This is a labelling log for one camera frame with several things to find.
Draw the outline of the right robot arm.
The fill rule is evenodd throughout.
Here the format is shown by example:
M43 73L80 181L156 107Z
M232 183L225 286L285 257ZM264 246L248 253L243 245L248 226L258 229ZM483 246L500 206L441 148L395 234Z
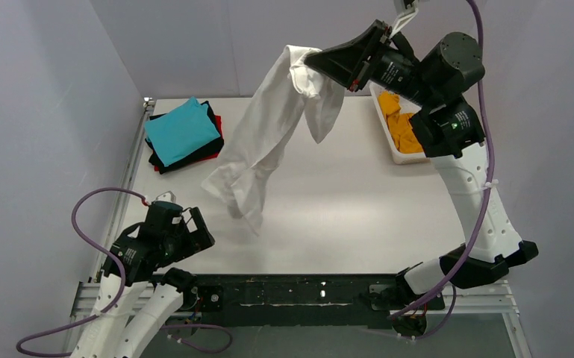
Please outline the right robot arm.
M459 289L495 283L538 255L505 212L488 131L464 98L485 73L477 40L452 32L419 59L403 34L375 21L353 40L307 56L305 64L348 90L373 82L419 107L410 117L411 131L445 183L463 228L459 248L396 275L384 291L394 310L426 305L446 283Z

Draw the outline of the white t-shirt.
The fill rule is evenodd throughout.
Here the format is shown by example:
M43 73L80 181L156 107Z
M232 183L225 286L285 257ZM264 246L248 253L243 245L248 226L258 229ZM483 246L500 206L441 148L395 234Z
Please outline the white t-shirt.
M266 186L280 166L301 119L316 143L333 129L344 88L305 61L321 49L286 45L235 126L202 188L222 201L229 215L254 234L263 223Z

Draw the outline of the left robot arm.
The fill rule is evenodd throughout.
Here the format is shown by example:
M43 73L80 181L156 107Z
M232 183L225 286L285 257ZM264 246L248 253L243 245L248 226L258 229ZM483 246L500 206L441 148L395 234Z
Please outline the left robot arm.
M102 266L92 320L72 357L141 355L196 285L197 277L174 263L214 243L198 207L152 202L145 219L125 228L112 244L118 261L108 258Z

